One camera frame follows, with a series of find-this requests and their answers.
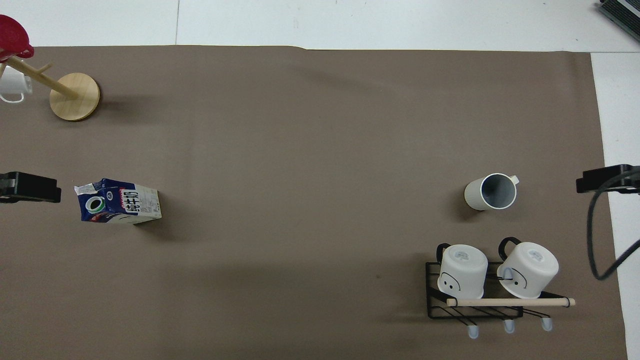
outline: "round wooden base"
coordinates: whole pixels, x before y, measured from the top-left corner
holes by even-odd
[[[63,76],[59,82],[78,93],[78,97],[70,99],[61,93],[51,90],[49,104],[51,110],[61,119],[78,121],[91,115],[100,102],[100,88],[87,74],[74,72]]]

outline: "brown table surface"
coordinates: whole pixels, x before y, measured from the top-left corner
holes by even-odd
[[[589,54],[57,47],[27,60],[93,76],[83,122],[48,91],[0,104],[1,172],[53,177],[60,204],[1,206],[3,359],[621,359],[618,282],[589,272],[583,170],[603,166]],[[505,211],[465,185],[517,175]],[[81,222],[73,185],[160,191],[163,218]],[[613,254],[606,197],[595,219]],[[550,249],[554,318],[426,318],[441,242],[499,260]]]

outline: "black mug handle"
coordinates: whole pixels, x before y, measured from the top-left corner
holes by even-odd
[[[438,245],[438,248],[436,249],[436,259],[438,260],[438,264],[442,265],[442,254],[444,253],[444,249],[450,246],[451,245],[448,243],[441,243]]]
[[[498,255],[500,255],[500,258],[503,261],[507,260],[507,254],[504,253],[504,247],[507,245],[508,242],[512,242],[518,245],[522,241],[514,238],[513,236],[509,236],[508,238],[504,238],[502,239],[502,241],[500,241],[500,245],[498,245]]]

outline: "cup rack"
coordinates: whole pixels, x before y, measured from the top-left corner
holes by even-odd
[[[498,278],[494,275],[499,261],[489,262],[484,284],[487,293],[504,292]],[[563,306],[575,305],[575,299],[543,291],[538,299],[516,298],[482,298],[457,299],[438,289],[436,284],[440,275],[440,264],[427,262],[425,264],[427,316],[435,320],[457,320],[467,326],[469,338],[479,336],[479,327],[474,319],[499,319],[504,323],[504,330],[508,334],[515,332],[515,319],[524,315],[531,315],[541,319],[545,331],[553,329],[551,316],[539,311],[524,308],[525,306]]]

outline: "white mug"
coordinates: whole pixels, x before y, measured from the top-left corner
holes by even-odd
[[[507,176],[499,172],[474,180],[465,188],[465,201],[476,210],[502,210],[516,201],[518,193],[517,176]]]
[[[489,262],[483,252],[470,245],[441,243],[436,250],[440,264],[438,289],[457,299],[480,299]]]
[[[31,78],[12,67],[5,67],[0,78],[0,99],[10,104],[24,101],[25,94],[31,94]],[[3,95],[20,94],[20,100],[7,100]]]
[[[504,247],[509,242],[516,244],[516,247],[507,257]],[[514,237],[500,242],[498,254],[504,260],[497,270],[500,284],[521,299],[537,299],[559,270],[558,260],[551,251]]]

